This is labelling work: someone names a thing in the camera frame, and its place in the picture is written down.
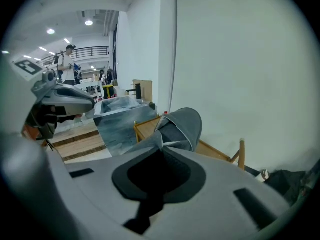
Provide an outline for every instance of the railing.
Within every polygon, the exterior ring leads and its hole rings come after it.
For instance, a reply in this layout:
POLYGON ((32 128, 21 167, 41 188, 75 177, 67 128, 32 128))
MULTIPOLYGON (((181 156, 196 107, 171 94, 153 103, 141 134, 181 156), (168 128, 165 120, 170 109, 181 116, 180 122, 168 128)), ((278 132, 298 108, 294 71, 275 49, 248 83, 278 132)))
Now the railing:
MULTIPOLYGON (((93 57, 93 56, 108 56, 109 55, 109 46, 93 46, 93 47, 86 47, 80 49, 74 49, 70 58, 74 61, 80 58, 86 57, 93 57)), ((38 61, 42 66, 48 67, 55 63, 55 55, 51 55, 49 57, 45 57, 41 61, 38 61)))

